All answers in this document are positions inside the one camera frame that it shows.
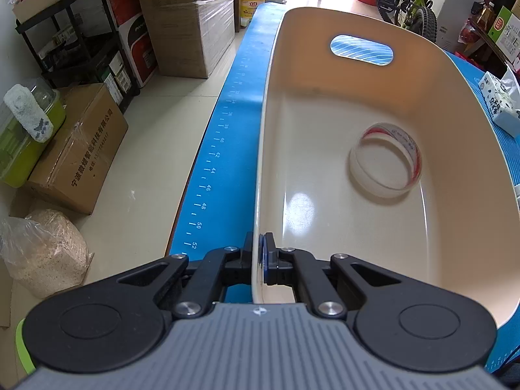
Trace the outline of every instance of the black metal shelf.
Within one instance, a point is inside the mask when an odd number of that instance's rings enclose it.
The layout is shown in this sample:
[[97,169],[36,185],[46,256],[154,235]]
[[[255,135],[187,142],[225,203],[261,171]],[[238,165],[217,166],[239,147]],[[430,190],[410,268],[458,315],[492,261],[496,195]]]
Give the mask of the black metal shelf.
[[[99,83],[103,82],[101,80],[101,72],[103,69],[101,66],[103,60],[106,59],[106,56],[110,54],[112,51],[115,53],[117,50],[121,54],[123,59],[123,65],[128,73],[131,81],[131,87],[128,92],[123,92],[123,101],[120,103],[121,111],[124,111],[132,98],[136,95],[139,95],[139,86],[137,85],[137,80],[134,76],[133,70],[131,68],[128,57],[123,49],[121,44],[121,40],[119,37],[118,30],[116,29],[113,19],[110,15],[110,10],[108,7],[107,0],[101,0],[103,4],[103,9],[105,10],[105,15],[107,17],[108,23],[110,25],[111,32],[107,34],[106,42],[101,46],[101,48],[93,49],[92,46],[88,45],[89,40],[85,39],[81,33],[79,25],[75,19],[74,13],[72,12],[71,5],[77,0],[60,0],[54,3],[52,6],[46,7],[41,10],[39,13],[32,16],[30,19],[26,20],[23,23],[20,23],[18,20],[16,21],[16,31],[22,35],[25,40],[25,43],[29,47],[30,52],[33,57],[36,59],[38,66],[42,70],[42,76],[51,82],[54,87],[56,86],[56,81],[60,81],[60,86],[64,86],[63,81],[69,80],[69,84],[73,81],[77,80],[78,77],[82,77],[83,79],[80,82],[84,83]],[[77,36],[77,41],[80,46],[80,62],[76,65],[68,65],[62,69],[57,69],[55,66],[48,66],[40,59],[40,56],[37,54],[34,46],[27,36],[27,31],[32,27],[35,27],[39,23],[43,22],[47,19],[52,19],[56,31],[60,30],[59,24],[56,20],[55,15],[61,11],[65,10],[69,21],[74,28],[74,31]]]

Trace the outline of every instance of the tape roll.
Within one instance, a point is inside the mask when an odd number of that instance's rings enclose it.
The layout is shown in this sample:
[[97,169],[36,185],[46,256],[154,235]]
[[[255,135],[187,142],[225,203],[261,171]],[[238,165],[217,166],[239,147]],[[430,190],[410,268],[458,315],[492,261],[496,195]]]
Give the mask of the tape roll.
[[[398,149],[406,158],[408,180],[403,187],[394,187],[378,180],[369,173],[367,165],[363,165],[361,151],[368,139],[386,141]],[[348,158],[350,172],[355,180],[369,193],[380,198],[396,198],[409,192],[418,182],[422,172],[422,157],[419,147],[400,127],[391,123],[376,123],[363,133],[356,146],[350,150]]]

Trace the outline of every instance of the green plastic container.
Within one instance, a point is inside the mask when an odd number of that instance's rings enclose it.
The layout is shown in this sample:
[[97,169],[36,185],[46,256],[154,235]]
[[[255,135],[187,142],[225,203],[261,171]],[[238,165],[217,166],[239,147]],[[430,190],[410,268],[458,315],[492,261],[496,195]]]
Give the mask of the green plastic container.
[[[22,83],[54,126],[53,136],[65,120],[65,109],[57,90],[51,89],[42,79]],[[4,102],[0,104],[0,180],[13,188],[22,186],[50,142],[36,142],[15,119]]]

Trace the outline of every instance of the white cloth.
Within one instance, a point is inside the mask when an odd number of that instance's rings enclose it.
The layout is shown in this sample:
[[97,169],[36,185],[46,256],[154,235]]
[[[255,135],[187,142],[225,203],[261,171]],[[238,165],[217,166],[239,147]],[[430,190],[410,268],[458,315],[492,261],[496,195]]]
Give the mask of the white cloth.
[[4,103],[36,142],[46,142],[53,135],[53,124],[28,88],[14,85],[4,95]]

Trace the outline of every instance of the white box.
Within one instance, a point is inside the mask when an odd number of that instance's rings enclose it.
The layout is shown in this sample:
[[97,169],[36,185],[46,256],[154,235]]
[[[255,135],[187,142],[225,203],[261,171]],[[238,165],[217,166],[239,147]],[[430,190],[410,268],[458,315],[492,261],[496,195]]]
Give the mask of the white box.
[[484,96],[493,122],[513,138],[519,136],[520,110],[517,110],[514,106],[513,100],[500,79],[487,71],[478,86]]
[[119,27],[119,36],[137,84],[142,88],[157,69],[157,60],[142,13],[123,23]]
[[116,53],[109,66],[114,75],[115,81],[121,87],[123,92],[127,93],[132,86],[132,83],[130,82],[130,77],[126,72],[125,66],[123,64],[123,57],[121,57],[120,51]]
[[497,39],[497,46],[513,63],[520,54],[520,19],[511,14],[508,23]]
[[118,85],[115,83],[112,74],[109,73],[103,82],[107,85],[108,92],[110,92],[110,95],[114,98],[115,103],[117,105],[121,104],[121,101],[123,101],[123,95],[121,94]]

